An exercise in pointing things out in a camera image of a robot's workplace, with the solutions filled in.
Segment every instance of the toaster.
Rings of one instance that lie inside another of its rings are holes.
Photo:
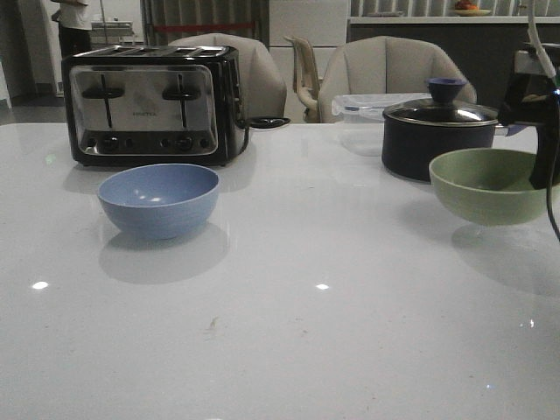
[[[64,58],[74,160],[225,165],[246,146],[238,57],[230,46],[114,45]]]

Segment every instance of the beige chair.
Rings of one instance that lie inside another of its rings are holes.
[[[284,37],[294,49],[294,74],[292,88],[305,105],[304,121],[319,123],[319,88],[321,79],[317,72],[315,53],[309,40],[300,37]]]
[[[239,73],[245,115],[284,116],[287,88],[264,44],[225,33],[206,33],[172,41],[170,46],[232,46],[239,51]]]
[[[336,95],[428,92],[430,77],[462,78],[452,59],[439,46],[416,39],[374,37],[339,46],[329,59],[318,94],[322,123],[333,123]],[[476,102],[467,83],[458,98]]]

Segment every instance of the toaster brand logo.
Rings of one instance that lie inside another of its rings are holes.
[[[132,116],[158,116],[155,112],[133,111]]]

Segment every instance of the plastic chair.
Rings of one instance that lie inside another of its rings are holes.
[[[294,73],[292,88],[305,105],[304,121],[319,123],[319,89],[321,79],[317,71],[315,53],[309,40],[300,37],[284,37],[294,49]]]

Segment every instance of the cooking pot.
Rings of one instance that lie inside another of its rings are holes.
[[[511,135],[519,128],[496,132],[498,111],[453,100],[461,80],[428,80],[431,99],[406,101],[383,110],[385,127],[381,161],[396,175],[430,181],[428,166],[436,156],[458,149],[492,147],[495,134]],[[450,95],[434,94],[448,87]]]

